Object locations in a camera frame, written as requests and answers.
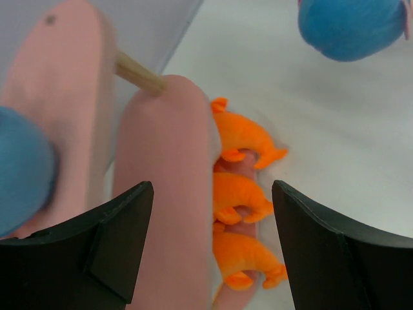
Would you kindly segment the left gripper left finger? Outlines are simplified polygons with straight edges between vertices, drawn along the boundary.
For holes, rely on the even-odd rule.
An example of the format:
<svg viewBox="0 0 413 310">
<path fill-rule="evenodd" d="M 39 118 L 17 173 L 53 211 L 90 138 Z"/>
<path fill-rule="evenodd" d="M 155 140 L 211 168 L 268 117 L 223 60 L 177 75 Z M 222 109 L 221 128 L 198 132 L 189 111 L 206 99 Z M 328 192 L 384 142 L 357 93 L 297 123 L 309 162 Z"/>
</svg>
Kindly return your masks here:
<svg viewBox="0 0 413 310">
<path fill-rule="evenodd" d="M 1 241 L 1 308 L 124 309 L 132 302 L 154 199 L 144 181 L 27 238 Z"/>
</svg>

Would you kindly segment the boy plush black hair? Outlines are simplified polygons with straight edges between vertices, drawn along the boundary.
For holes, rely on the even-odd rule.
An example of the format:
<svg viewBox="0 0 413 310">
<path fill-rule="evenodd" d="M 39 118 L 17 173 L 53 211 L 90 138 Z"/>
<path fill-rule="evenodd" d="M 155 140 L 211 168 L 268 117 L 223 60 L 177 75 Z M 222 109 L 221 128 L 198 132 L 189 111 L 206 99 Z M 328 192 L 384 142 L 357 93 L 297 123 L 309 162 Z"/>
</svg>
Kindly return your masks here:
<svg viewBox="0 0 413 310">
<path fill-rule="evenodd" d="M 1 107 L 1 236 L 7 236 L 46 205 L 57 158 L 41 129 Z"/>
</svg>

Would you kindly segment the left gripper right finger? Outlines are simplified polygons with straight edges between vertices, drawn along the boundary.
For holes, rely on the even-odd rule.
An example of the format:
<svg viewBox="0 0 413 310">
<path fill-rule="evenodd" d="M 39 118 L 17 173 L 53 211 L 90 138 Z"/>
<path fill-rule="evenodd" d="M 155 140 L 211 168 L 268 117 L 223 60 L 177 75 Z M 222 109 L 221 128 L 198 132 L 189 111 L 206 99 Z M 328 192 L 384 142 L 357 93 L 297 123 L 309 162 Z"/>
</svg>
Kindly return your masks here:
<svg viewBox="0 0 413 310">
<path fill-rule="evenodd" d="M 272 201 L 296 309 L 412 309 L 411 238 L 353 220 L 280 180 Z"/>
</svg>

